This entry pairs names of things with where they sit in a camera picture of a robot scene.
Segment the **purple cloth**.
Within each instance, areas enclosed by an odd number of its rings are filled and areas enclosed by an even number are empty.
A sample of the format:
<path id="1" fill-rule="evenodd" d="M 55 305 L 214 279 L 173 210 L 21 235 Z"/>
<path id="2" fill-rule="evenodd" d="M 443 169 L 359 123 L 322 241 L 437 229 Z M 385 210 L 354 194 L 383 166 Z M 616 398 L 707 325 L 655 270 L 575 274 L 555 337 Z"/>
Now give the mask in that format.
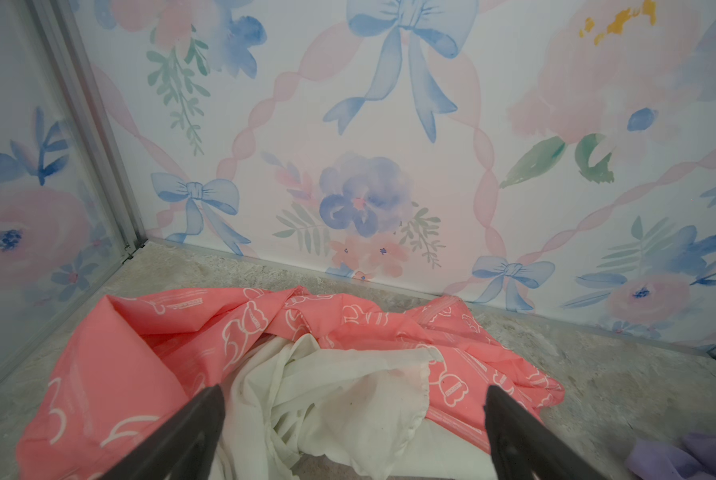
<path id="1" fill-rule="evenodd" d="M 640 479 L 716 479 L 716 435 L 691 433 L 680 446 L 638 440 L 625 461 Z"/>

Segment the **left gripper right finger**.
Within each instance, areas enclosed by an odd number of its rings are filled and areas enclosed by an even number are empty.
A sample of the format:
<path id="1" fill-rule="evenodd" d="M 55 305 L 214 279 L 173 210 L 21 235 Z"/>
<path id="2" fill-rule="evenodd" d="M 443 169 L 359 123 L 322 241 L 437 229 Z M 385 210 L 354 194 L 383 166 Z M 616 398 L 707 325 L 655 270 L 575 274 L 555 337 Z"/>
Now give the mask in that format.
<path id="1" fill-rule="evenodd" d="M 499 479 L 604 480 L 501 387 L 488 388 L 484 413 L 490 455 Z"/>

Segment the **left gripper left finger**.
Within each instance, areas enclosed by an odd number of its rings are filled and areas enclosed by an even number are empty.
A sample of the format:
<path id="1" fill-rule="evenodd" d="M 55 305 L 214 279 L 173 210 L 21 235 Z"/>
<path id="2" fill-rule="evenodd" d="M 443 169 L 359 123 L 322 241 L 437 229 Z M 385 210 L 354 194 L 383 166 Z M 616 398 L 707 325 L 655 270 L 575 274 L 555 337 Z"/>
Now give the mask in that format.
<path id="1" fill-rule="evenodd" d="M 225 418 L 220 386 L 200 391 L 163 420 L 138 415 L 118 422 L 100 446 L 116 440 L 141 440 L 123 457 L 104 456 L 98 479 L 207 479 Z"/>

